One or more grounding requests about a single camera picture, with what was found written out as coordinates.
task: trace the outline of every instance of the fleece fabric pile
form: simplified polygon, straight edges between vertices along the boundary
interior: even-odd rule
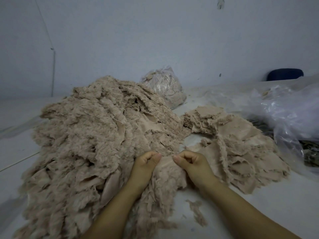
[[[74,88],[43,108],[48,120],[35,128],[38,161],[23,174],[28,223],[17,238],[79,238],[127,181],[134,158],[154,150],[163,158],[135,203],[128,238],[150,238],[157,228],[176,228],[167,218],[173,198],[185,188],[185,172],[174,164],[191,132],[211,136],[191,150],[203,153],[214,173],[244,193],[289,173],[274,141],[248,121],[221,108],[198,107],[182,117],[142,84],[106,76]]]

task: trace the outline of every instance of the left hand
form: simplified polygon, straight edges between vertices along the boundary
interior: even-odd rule
[[[138,196],[145,190],[161,158],[162,155],[154,151],[146,152],[136,158],[127,184],[130,189],[137,192]]]

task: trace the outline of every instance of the dark blue cushion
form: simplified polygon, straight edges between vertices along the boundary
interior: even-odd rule
[[[272,80],[293,80],[303,76],[301,69],[275,69],[267,76],[267,81]]]

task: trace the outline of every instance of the hand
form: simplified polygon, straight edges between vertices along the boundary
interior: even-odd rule
[[[127,184],[137,192],[138,196],[145,190],[161,158],[160,153],[149,151],[135,159]]]
[[[186,170],[194,185],[205,194],[208,186],[218,181],[213,174],[207,159],[200,153],[184,150],[173,157],[174,162]]]

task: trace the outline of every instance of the plastic bag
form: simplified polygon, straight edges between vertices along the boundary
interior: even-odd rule
[[[319,141],[319,84],[294,91],[276,85],[262,94],[253,91],[247,109],[274,129],[274,140],[291,168],[311,179],[319,179],[319,168],[304,165],[299,140]]]
[[[186,100],[186,94],[171,67],[148,72],[141,83],[164,98],[166,105],[174,109]]]

